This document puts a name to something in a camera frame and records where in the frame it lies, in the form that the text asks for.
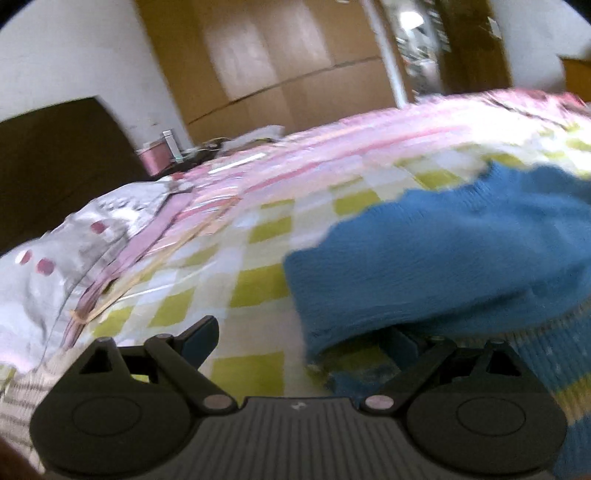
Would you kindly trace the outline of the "wooden side cabinet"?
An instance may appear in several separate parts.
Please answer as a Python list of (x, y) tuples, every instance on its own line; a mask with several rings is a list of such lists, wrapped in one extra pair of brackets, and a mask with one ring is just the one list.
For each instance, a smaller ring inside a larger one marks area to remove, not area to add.
[(565, 88), (580, 97), (585, 103), (591, 101), (591, 61), (561, 57), (564, 69)]

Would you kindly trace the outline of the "dark wooden door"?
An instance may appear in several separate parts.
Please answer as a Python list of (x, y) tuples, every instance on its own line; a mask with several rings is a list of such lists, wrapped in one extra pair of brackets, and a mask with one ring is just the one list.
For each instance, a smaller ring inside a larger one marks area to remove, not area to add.
[(488, 1), (437, 1), (450, 52), (444, 78), (452, 93), (473, 93), (512, 86), (500, 27)]

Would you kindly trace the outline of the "pink storage box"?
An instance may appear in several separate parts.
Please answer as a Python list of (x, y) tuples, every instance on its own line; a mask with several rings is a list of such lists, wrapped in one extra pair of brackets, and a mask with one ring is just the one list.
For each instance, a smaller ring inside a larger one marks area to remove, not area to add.
[(146, 143), (136, 154), (150, 177), (159, 175), (172, 164), (172, 154), (165, 140)]

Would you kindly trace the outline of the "white cloth on nightstand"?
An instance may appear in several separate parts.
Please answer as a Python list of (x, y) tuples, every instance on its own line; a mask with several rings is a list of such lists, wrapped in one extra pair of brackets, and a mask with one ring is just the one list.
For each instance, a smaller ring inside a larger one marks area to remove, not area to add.
[(256, 142), (276, 142), (283, 139), (286, 127), (283, 125), (266, 125), (246, 132), (230, 140), (224, 140), (221, 151), (238, 150)]

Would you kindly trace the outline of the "blue knit patterned sweater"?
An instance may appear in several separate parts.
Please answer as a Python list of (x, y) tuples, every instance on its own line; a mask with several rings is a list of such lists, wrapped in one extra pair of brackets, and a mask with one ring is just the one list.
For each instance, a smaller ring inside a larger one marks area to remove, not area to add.
[(493, 163), (339, 222), (283, 262), (308, 365), (335, 395), (374, 394), (433, 336), (507, 341), (568, 419), (554, 467), (590, 472), (590, 182)]

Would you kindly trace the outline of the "steel thermos cup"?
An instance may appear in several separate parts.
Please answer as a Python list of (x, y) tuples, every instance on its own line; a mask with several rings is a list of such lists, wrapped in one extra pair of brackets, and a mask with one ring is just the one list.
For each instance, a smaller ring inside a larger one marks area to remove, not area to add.
[(182, 151), (180, 150), (179, 145), (176, 141), (173, 131), (172, 130), (164, 130), (162, 132), (162, 138), (170, 151), (170, 155), (171, 155), (172, 159), (176, 163), (180, 163), (183, 160), (183, 155), (182, 155)]

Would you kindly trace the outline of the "pink striped quilt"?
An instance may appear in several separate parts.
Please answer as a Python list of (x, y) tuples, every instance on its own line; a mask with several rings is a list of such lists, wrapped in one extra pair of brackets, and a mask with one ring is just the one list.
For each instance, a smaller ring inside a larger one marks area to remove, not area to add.
[(283, 258), (335, 224), (404, 193), (472, 181), (491, 163), (590, 172), (590, 109), (567, 94), (499, 90), (356, 115), (182, 174), (192, 199), (115, 284), (118, 299), (73, 347), (133, 344), (204, 315), (229, 329), (290, 316)]

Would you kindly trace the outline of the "checkered green white bedsheet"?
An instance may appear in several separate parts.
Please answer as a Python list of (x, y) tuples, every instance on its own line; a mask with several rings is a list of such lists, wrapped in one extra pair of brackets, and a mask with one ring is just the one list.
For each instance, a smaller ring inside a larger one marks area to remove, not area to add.
[(494, 164), (551, 165), (588, 178), (589, 113), (545, 119), (486, 108), (469, 115), (442, 106), (383, 110), (231, 155), (212, 174), (191, 171), (197, 197), (155, 245), (167, 260), (155, 270), (135, 265), (137, 284), (73, 348), (26, 374), (3, 368), (3, 411), (28, 415), (98, 337), (137, 345), (208, 314), (221, 324), (221, 344), (204, 373), (238, 397), (315, 396), (339, 373), (369, 379), (380, 366), (375, 351), (308, 363), (283, 257), (370, 206), (468, 183)]

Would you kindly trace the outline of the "beige brown striped sweater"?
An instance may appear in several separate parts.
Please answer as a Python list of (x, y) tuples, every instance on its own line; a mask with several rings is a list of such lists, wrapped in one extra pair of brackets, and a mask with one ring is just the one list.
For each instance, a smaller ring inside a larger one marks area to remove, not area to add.
[(41, 475), (45, 467), (29, 433), (32, 415), (83, 351), (84, 347), (60, 349), (37, 368), (15, 375), (1, 392), (1, 437)]

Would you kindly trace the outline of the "grey pillow with red dots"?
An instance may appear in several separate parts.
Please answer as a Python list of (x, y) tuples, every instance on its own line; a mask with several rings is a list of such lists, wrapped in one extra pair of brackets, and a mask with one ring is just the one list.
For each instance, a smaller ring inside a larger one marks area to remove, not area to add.
[(1, 363), (36, 368), (73, 337), (109, 282), (141, 259), (190, 203), (186, 180), (124, 185), (1, 258)]

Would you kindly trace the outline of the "wooden wardrobe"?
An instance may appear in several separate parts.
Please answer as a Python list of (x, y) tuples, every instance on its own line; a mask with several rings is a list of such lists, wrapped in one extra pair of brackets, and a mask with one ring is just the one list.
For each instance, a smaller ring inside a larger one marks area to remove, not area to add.
[(297, 132), (413, 100), (376, 1), (139, 1), (189, 135)]

